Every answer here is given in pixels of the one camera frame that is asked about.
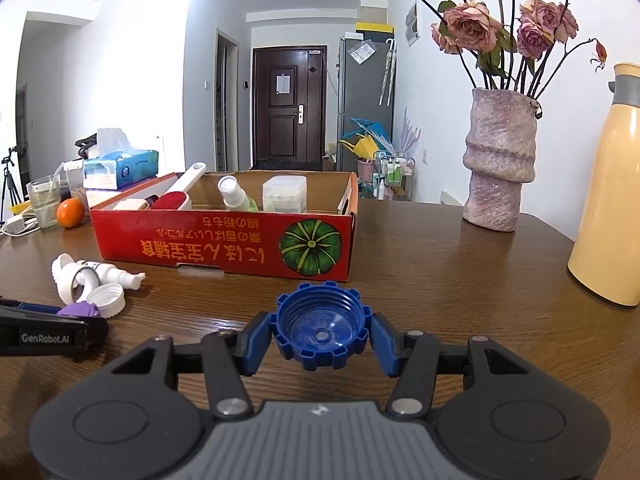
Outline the purple bottle cap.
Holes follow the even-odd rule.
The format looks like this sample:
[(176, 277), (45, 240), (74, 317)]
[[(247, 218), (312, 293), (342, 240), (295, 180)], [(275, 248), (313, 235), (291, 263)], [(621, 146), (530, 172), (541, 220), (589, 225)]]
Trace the purple bottle cap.
[(79, 301), (58, 310), (58, 316), (74, 316), (75, 318), (100, 318), (101, 313), (96, 304)]

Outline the blue bottle cap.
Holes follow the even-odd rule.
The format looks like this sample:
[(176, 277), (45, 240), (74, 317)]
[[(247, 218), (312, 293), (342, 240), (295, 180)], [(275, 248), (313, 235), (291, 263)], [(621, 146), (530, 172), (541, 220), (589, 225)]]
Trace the blue bottle cap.
[(281, 356), (314, 372), (339, 370), (366, 348), (372, 310), (360, 292), (335, 282), (303, 283), (277, 299), (270, 328)]

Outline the white bottle cap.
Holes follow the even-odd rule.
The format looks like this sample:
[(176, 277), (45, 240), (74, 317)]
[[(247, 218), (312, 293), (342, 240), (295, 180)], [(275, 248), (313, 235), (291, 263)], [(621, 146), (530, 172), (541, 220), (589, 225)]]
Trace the white bottle cap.
[(102, 318), (114, 318), (126, 307), (125, 291), (121, 284), (106, 283), (88, 293), (87, 301), (94, 304)]

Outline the white gear shaped cap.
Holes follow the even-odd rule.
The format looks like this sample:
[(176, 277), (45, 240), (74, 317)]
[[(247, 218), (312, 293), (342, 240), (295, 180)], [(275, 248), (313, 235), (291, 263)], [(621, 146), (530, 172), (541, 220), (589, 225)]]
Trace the white gear shaped cap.
[(72, 304), (74, 302), (73, 293), (76, 287), (75, 274), (77, 270), (78, 265), (65, 252), (57, 256), (51, 263), (52, 278), (63, 304)]

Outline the white tape roll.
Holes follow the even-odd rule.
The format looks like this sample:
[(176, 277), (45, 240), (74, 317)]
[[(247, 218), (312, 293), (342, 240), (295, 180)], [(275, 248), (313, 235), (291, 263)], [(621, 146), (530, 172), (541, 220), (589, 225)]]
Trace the white tape roll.
[(80, 266), (73, 276), (72, 285), (73, 300), (83, 302), (101, 283), (96, 270), (90, 266)]

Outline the red cardboard box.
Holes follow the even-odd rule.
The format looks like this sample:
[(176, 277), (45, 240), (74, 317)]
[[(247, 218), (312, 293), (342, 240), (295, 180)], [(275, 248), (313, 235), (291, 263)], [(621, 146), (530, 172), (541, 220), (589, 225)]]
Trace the red cardboard box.
[(301, 214), (231, 211), (222, 201), (219, 178), (200, 177), (190, 189), (187, 210), (117, 207), (124, 200), (162, 197), (176, 174), (143, 181), (96, 205), (90, 217), (101, 256), (270, 278), (347, 281), (358, 211), (356, 174), (306, 172), (307, 209)]

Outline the orange fruit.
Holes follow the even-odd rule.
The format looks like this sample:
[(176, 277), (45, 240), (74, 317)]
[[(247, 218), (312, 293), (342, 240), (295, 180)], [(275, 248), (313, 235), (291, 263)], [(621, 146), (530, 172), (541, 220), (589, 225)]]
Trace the orange fruit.
[(85, 220), (84, 203), (75, 197), (63, 200), (56, 210), (56, 221), (64, 229), (73, 229), (80, 226)]

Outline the green white spray bottle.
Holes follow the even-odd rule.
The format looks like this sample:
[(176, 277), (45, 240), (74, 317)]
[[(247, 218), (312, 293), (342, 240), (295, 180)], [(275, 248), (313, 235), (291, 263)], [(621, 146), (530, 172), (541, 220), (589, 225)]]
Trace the green white spray bottle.
[(218, 191), (224, 206), (231, 211), (256, 212), (257, 204), (244, 191), (236, 177), (223, 176), (218, 181)]

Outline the glass cup with straw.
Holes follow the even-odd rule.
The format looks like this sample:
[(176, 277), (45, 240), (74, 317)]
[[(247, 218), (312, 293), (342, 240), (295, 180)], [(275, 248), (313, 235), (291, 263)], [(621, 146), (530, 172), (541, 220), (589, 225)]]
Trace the glass cup with straw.
[(27, 194), (40, 230), (56, 228), (56, 212), (61, 203), (61, 172), (59, 164), (53, 174), (32, 180), (27, 185)]

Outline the translucent plastic container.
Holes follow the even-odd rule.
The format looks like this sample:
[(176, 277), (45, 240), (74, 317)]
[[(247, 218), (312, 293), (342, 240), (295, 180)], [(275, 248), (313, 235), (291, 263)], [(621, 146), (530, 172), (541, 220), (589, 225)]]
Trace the translucent plastic container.
[(262, 210), (303, 214), (307, 205), (307, 179), (298, 174), (281, 174), (262, 185)]

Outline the clear snack jar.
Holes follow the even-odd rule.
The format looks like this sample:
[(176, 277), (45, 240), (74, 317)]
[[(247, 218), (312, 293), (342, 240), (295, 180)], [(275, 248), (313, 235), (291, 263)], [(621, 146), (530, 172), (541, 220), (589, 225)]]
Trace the clear snack jar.
[(64, 162), (61, 170), (61, 200), (77, 198), (89, 213), (87, 190), (84, 187), (84, 160), (76, 159)]

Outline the metal rolling cart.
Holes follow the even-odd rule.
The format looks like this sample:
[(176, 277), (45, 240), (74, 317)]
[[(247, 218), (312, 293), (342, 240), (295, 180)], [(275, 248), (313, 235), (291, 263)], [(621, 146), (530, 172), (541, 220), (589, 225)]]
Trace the metal rolling cart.
[(377, 200), (411, 202), (416, 161), (377, 152), (372, 162), (372, 195)]

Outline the blue tissue pack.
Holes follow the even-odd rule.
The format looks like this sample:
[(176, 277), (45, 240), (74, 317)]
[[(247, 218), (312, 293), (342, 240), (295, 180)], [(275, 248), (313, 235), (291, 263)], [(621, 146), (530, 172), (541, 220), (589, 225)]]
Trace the blue tissue pack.
[(96, 149), (82, 167), (85, 188), (119, 191), (158, 174), (158, 151), (133, 148), (122, 129), (99, 129)]

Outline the pink textured vase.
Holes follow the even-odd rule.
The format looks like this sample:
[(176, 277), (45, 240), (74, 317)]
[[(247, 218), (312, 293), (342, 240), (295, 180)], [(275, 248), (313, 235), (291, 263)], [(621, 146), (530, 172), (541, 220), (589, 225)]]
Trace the pink textured vase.
[(471, 171), (463, 218), (481, 228), (513, 232), (522, 186), (535, 180), (539, 103), (512, 90), (472, 90), (463, 165)]

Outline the yellow thermos jug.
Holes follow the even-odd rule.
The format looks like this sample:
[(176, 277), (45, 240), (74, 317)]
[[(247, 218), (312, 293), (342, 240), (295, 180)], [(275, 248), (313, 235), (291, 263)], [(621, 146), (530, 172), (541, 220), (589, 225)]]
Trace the yellow thermos jug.
[(639, 304), (639, 66), (620, 63), (567, 267), (596, 295)]

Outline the dark brown door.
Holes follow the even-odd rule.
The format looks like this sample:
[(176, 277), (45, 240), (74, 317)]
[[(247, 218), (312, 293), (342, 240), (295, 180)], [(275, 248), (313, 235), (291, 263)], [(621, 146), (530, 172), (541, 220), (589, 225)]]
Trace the dark brown door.
[(255, 168), (319, 170), (326, 142), (326, 48), (253, 51)]

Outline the grey refrigerator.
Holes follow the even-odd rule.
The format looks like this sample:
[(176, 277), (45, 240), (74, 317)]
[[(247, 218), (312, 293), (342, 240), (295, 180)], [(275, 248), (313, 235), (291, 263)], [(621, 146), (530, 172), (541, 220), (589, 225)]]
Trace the grey refrigerator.
[(378, 104), (383, 88), (388, 49), (392, 46), (391, 34), (364, 32), (362, 39), (341, 39), (338, 48), (337, 81), (337, 140), (355, 132), (358, 126), (352, 118), (379, 122), (393, 139), (394, 101)]

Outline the dried pink roses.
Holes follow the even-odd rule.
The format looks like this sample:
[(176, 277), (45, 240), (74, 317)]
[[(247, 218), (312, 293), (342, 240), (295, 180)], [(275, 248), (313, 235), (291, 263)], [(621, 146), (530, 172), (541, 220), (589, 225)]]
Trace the dried pink roses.
[(567, 58), (580, 47), (568, 45), (579, 32), (570, 0), (511, 0), (510, 11), (498, 0), (497, 16), (480, 0), (442, 0), (436, 6), (419, 1), (437, 16), (431, 30), (439, 50), (459, 58), (472, 55), (488, 90), (539, 99), (550, 84), (544, 71), (553, 48), (562, 46)]

